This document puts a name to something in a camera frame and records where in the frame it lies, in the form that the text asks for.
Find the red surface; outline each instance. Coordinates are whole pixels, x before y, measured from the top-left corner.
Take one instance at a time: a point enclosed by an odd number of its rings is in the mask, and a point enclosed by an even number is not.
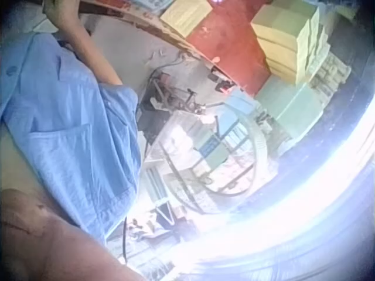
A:
[[[216,66],[254,96],[270,76],[270,71],[250,22],[267,0],[209,2],[213,10],[187,41],[207,59],[220,58]]]
[[[97,0],[97,2],[106,4],[109,6],[113,6],[116,8],[122,8],[125,4],[123,0]]]

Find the bare skin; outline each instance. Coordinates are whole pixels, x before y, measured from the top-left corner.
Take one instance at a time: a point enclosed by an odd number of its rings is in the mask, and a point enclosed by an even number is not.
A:
[[[79,22],[79,1],[48,0],[45,4],[48,18],[66,35],[97,80],[121,85]],[[4,280],[144,280],[80,228],[69,224],[67,215],[45,193],[3,125],[0,137],[1,265],[10,274]]]
[[[80,0],[46,0],[45,13],[62,32],[78,57],[94,73],[99,82],[122,85],[112,65],[99,51],[78,17]]]

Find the cardboard box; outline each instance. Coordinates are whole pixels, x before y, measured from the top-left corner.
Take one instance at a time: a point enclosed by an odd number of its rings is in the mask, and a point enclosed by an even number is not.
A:
[[[325,32],[325,27],[323,25],[319,25],[318,28],[318,40],[316,42],[315,47],[315,55],[317,56],[319,52],[322,50],[323,46],[328,40],[328,35]]]
[[[305,69],[293,71],[282,64],[267,59],[267,64],[273,74],[292,85],[298,85],[305,78]]]
[[[298,13],[309,19],[309,53],[311,53],[318,38],[319,8],[303,0],[274,0],[272,5]]]
[[[299,52],[308,44],[309,19],[276,6],[263,5],[251,21],[259,39]]]
[[[283,64],[294,71],[306,68],[307,42],[305,47],[297,53],[278,44],[259,38],[258,43],[263,49],[266,58],[276,61],[279,64]]]
[[[206,0],[176,0],[160,19],[186,38],[212,9]]]

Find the blue shirt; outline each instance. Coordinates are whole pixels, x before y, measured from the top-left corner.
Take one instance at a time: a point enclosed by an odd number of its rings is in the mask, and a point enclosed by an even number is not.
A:
[[[99,84],[50,34],[1,51],[0,116],[46,190],[104,242],[137,195],[137,95]]]

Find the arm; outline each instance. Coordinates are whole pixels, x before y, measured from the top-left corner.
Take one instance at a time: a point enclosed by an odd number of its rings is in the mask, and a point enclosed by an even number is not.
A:
[[[81,24],[78,18],[79,3],[80,0],[45,0],[45,12],[99,82],[122,85],[116,71]]]

